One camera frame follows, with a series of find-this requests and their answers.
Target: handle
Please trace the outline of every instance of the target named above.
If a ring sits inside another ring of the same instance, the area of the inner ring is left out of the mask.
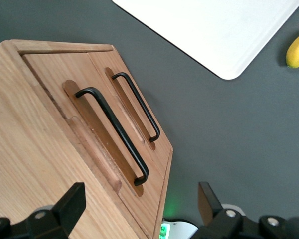
[[[75,93],[75,97],[79,98],[79,97],[81,97],[82,95],[84,95],[86,93],[91,94],[95,98],[95,100],[99,103],[99,105],[102,108],[103,112],[105,113],[105,115],[107,116],[109,121],[111,122],[111,124],[114,127],[115,131],[118,133],[118,135],[120,136],[120,138],[123,141],[124,145],[126,146],[128,151],[132,155],[133,159],[135,160],[136,164],[140,168],[143,176],[139,177],[139,178],[136,178],[135,181],[134,181],[134,185],[138,186],[138,185],[143,184],[144,182],[147,181],[147,179],[149,177],[149,169],[146,166],[146,164],[145,164],[144,160],[142,159],[142,157],[140,156],[139,152],[136,150],[136,148],[133,145],[132,141],[130,140],[130,138],[126,134],[126,132],[123,129],[122,125],[120,124],[120,122],[116,118],[116,116],[113,113],[111,107],[109,106],[109,104],[107,103],[107,101],[105,100],[105,98],[103,97],[101,92],[99,90],[97,90],[96,88],[94,88],[94,87],[87,87],[85,89],[82,89],[82,90],[78,91],[77,93]]]
[[[143,111],[145,112],[146,116],[148,117],[151,125],[153,126],[155,132],[156,132],[156,135],[151,137],[149,139],[150,142],[154,142],[155,140],[157,140],[159,138],[159,135],[160,135],[160,131],[159,131],[159,128],[157,126],[157,123],[155,122],[153,116],[151,116],[150,114],[150,111],[148,110],[148,108],[146,107],[143,99],[141,98],[139,92],[137,91],[135,85],[133,84],[132,80],[130,79],[130,77],[128,76],[128,74],[126,74],[125,72],[120,72],[120,73],[117,73],[115,74],[114,76],[112,76],[112,79],[116,79],[118,78],[119,76],[122,76],[128,83],[128,85],[130,86],[131,90],[133,91],[137,101],[139,102],[139,104],[141,105]]]

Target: green led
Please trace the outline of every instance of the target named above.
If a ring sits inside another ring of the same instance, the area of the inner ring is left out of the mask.
[[[169,230],[170,230],[170,224],[163,223],[160,226],[159,239],[168,239],[168,237],[169,237]]]

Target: white board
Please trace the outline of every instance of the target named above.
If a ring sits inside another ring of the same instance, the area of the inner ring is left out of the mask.
[[[225,80],[238,77],[299,0],[113,0]]]

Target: wooden cabinet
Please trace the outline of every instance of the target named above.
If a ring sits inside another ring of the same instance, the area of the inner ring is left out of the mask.
[[[0,217],[16,223],[83,181],[71,238],[158,238],[171,156],[112,45],[0,44]]]

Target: dark gray surface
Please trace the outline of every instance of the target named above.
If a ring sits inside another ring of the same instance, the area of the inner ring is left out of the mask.
[[[110,0],[0,0],[0,42],[116,46],[174,147],[164,216],[202,224],[199,181],[253,220],[299,216],[299,69],[285,54],[299,8],[245,72],[225,81]]]

